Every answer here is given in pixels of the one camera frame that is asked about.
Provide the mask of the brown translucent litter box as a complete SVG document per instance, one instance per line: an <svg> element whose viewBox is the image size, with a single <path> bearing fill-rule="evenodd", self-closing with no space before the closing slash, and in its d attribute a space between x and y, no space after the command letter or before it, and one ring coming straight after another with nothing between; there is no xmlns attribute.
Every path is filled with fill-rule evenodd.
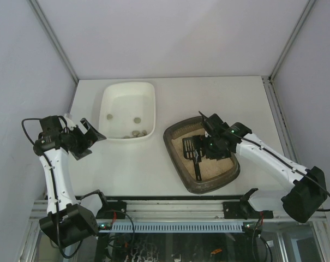
<svg viewBox="0 0 330 262"><path fill-rule="evenodd" d="M234 154L221 160L202 156L199 162L201 180L196 179L194 161L185 159L182 141L204 133L201 117L196 116L171 125L163 134L167 152L179 178L187 191L194 194L205 194L222 188L234 181L240 173L240 164Z"/></svg>

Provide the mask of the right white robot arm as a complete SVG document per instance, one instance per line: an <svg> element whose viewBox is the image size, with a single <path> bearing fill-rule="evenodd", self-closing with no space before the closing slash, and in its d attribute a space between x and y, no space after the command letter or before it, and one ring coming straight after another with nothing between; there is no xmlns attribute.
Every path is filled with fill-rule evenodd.
<svg viewBox="0 0 330 262"><path fill-rule="evenodd" d="M244 213L284 210L295 221L305 223L329 196L320 168L306 168L279 154L245 125L204 120L202 126L205 134L200 139L206 158L221 160L237 154L270 174L282 187L253 188L245 193L240 199Z"/></svg>

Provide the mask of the black slotted litter scoop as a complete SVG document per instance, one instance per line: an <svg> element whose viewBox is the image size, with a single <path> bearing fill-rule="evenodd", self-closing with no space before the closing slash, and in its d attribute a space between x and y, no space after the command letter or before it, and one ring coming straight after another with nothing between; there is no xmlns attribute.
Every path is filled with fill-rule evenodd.
<svg viewBox="0 0 330 262"><path fill-rule="evenodd" d="M202 135L194 135L182 139L183 156L187 160L192 160L195 164L202 161L205 156Z"/></svg>

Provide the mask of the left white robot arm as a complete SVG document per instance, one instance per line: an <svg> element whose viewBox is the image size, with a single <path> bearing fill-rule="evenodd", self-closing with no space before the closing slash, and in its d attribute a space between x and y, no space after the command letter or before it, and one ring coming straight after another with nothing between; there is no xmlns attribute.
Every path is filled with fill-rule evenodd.
<svg viewBox="0 0 330 262"><path fill-rule="evenodd" d="M40 119L42 128L34 142L34 153L44 168L47 188L46 217L40 219L41 230L61 249L97 235L96 216L105 205L104 194L95 190L76 199L69 173L69 156L80 160L92 153L91 147L106 137L85 118L83 132L66 116Z"/></svg>

